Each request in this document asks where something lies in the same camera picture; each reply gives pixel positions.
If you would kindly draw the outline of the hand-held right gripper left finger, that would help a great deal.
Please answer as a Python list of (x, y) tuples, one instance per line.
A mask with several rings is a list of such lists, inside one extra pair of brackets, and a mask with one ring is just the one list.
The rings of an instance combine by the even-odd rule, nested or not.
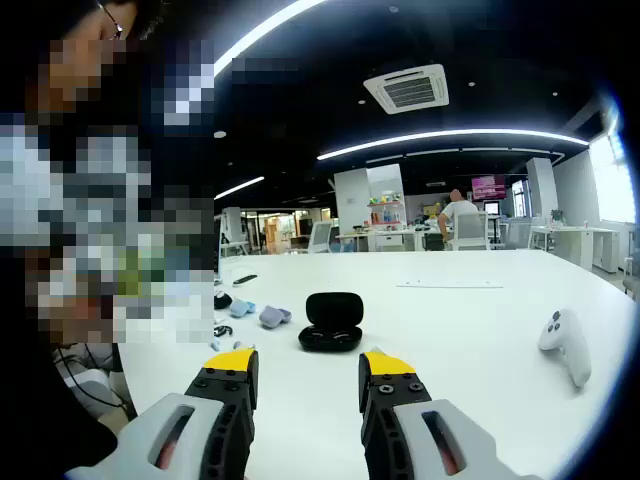
[(170, 393), (131, 421), (115, 450), (66, 479), (243, 479), (254, 440), (258, 352), (209, 359), (183, 394)]

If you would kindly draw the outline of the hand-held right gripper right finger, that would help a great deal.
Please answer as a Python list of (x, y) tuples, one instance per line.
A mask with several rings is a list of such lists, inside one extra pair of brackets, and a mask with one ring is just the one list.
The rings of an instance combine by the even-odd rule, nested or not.
[(519, 479), (495, 439), (416, 371), (379, 350), (359, 356), (361, 442), (371, 479)]

